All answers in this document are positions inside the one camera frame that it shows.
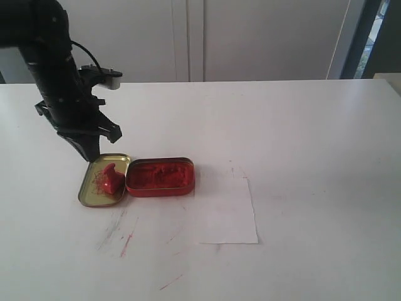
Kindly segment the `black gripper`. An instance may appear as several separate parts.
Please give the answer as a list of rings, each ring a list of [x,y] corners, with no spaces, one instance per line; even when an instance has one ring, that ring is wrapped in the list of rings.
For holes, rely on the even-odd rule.
[[[114,124],[101,111],[106,104],[86,87],[78,70],[41,70],[35,75],[36,85],[43,98],[35,105],[62,138],[72,145],[87,162],[100,156],[100,138],[111,143],[121,136],[120,126]]]

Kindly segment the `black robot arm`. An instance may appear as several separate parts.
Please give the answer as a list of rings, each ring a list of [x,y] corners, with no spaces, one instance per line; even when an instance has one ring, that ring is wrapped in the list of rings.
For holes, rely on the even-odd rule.
[[[42,101],[35,108],[57,134],[87,162],[100,156],[100,137],[111,143],[122,137],[120,126],[101,111],[106,103],[92,94],[95,85],[119,88],[122,73],[76,66],[67,12],[58,1],[1,1],[1,47],[19,50]]]

